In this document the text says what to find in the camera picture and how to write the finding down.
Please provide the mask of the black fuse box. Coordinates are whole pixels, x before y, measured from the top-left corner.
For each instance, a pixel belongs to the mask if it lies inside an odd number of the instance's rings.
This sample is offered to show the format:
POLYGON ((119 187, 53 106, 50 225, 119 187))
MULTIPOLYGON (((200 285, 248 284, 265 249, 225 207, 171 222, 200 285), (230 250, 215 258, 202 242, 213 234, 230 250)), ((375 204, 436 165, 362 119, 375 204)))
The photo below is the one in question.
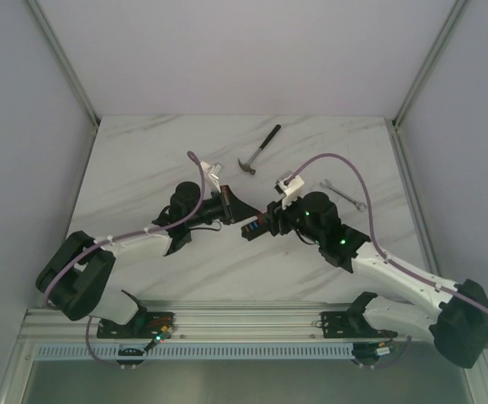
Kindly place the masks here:
POLYGON ((266 234, 267 232, 270 232, 270 225, 269 225, 268 219, 263 216, 262 222, 257 221, 257 218, 256 218, 254 221, 251 221, 251 222, 247 223, 246 225, 244 225, 241 228, 241 237, 250 242, 250 241, 266 234), (255 223, 258 223, 258 228, 254 228, 255 223), (249 226, 253 226, 253 230, 252 231, 249 230, 248 233, 245 233, 244 228, 247 227, 249 229, 249 226))

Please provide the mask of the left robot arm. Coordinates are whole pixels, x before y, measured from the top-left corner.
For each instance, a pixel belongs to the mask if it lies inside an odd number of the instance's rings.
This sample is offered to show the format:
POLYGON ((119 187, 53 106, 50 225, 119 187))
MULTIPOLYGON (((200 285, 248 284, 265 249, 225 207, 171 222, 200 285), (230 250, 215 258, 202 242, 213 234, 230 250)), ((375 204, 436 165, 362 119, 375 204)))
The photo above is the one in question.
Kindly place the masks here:
POLYGON ((136 261, 176 253, 200 225, 232 225, 259 213, 227 185, 208 199, 201 192, 194 182, 180 183, 151 225, 131 237, 96 239, 73 232, 38 275, 37 290, 71 321, 96 317, 116 323, 127 338, 138 338, 146 330, 146 308, 130 292, 110 287, 110 275, 136 261))

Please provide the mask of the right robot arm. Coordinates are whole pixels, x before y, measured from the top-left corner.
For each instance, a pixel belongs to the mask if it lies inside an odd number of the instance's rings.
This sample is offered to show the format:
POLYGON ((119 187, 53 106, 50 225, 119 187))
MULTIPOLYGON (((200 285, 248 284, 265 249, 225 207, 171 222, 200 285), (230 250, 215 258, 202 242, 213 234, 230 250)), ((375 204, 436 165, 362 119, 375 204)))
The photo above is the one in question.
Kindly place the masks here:
POLYGON ((322 192, 311 192, 283 207, 268 205, 243 230, 247 239, 266 232, 290 232, 314 242, 332 266, 373 280, 403 298, 396 303, 375 292, 363 292, 347 311, 356 335, 392 331, 425 340, 450 363, 472 368, 488 345, 488 297, 472 279, 456 283, 379 252, 371 238, 342 223, 337 206, 322 192))

